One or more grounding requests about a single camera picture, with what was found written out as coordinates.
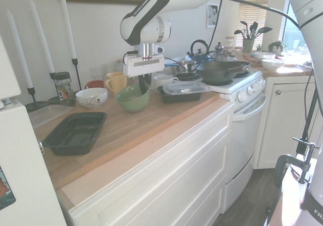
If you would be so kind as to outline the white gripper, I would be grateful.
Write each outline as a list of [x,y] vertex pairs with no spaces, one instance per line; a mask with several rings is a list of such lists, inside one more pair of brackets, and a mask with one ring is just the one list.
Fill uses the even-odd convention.
[[152,59],[144,59],[136,55],[125,56],[125,64],[123,65],[123,73],[127,77],[138,76],[139,86],[142,95],[147,91],[146,85],[151,86],[151,74],[153,72],[162,71],[165,67],[165,59],[163,55],[153,55]]

